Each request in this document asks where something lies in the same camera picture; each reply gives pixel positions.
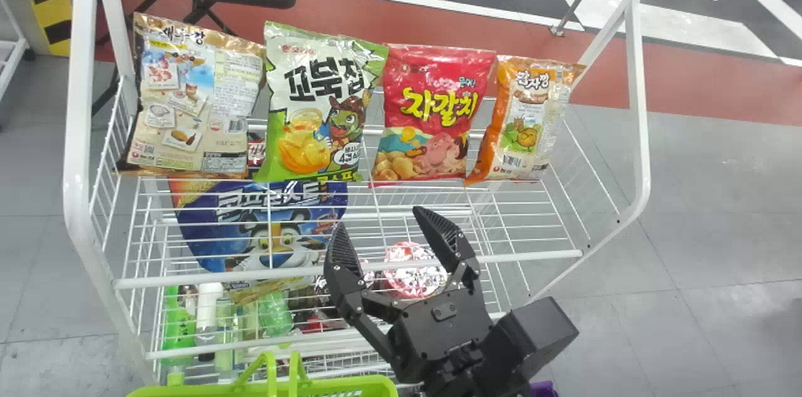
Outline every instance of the snack bag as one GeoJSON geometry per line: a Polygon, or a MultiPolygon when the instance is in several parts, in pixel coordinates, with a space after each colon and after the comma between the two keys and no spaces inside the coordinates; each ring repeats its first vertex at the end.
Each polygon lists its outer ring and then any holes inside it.
{"type": "Polygon", "coordinates": [[[495,63],[483,49],[390,45],[373,180],[464,178],[467,132],[495,63]]]}
{"type": "MultiPolygon", "coordinates": [[[[170,180],[170,191],[181,234],[210,272],[313,266],[348,204],[347,184],[335,182],[178,179],[170,180]]],[[[313,277],[289,277],[224,286],[244,305],[312,283],[313,277]]]]}
{"type": "Polygon", "coordinates": [[[465,185],[537,180],[549,166],[573,81],[585,66],[499,56],[499,94],[479,157],[465,185]]]}
{"type": "Polygon", "coordinates": [[[137,120],[118,169],[244,177],[264,47],[146,14],[134,14],[134,46],[137,120]]]}
{"type": "Polygon", "coordinates": [[[270,100],[257,180],[361,180],[367,105],[387,47],[264,24],[270,100]]]}

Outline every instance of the red snack bag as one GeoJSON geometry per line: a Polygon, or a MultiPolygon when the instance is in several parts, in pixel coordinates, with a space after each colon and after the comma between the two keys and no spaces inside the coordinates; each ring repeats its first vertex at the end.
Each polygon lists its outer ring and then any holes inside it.
{"type": "Polygon", "coordinates": [[[373,181],[464,178],[467,132],[495,64],[484,49],[390,45],[373,181]]]}

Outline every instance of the blue snack bag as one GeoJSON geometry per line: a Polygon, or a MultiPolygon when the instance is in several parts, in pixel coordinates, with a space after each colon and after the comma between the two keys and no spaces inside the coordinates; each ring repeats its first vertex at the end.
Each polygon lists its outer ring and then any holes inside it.
{"type": "MultiPolygon", "coordinates": [[[[348,204],[343,182],[171,180],[170,191],[181,234],[210,272],[314,266],[323,260],[330,232],[348,204]]],[[[223,285],[234,303],[244,305],[312,280],[223,285]]]]}

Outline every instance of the potato chip bag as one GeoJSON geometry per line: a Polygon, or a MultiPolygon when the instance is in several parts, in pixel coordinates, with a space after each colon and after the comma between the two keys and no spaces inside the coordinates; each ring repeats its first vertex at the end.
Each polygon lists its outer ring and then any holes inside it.
{"type": "Polygon", "coordinates": [[[584,65],[499,56],[498,97],[465,185],[537,180],[549,166],[556,129],[584,65]]]}
{"type": "Polygon", "coordinates": [[[373,181],[464,178],[467,132],[495,63],[483,49],[390,45],[373,181]]]}
{"type": "Polygon", "coordinates": [[[117,163],[137,175],[243,178],[248,123],[264,85],[264,47],[134,14],[138,112],[117,163]]]}
{"type": "Polygon", "coordinates": [[[256,180],[361,180],[367,105],[387,47],[264,24],[266,155],[256,180]]]}

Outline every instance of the beige snack bag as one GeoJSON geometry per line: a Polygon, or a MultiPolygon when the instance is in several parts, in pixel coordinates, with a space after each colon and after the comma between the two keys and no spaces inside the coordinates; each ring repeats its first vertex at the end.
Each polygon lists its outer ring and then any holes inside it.
{"type": "Polygon", "coordinates": [[[245,177],[264,46],[146,14],[134,14],[134,45],[138,113],[118,169],[245,177]]]}

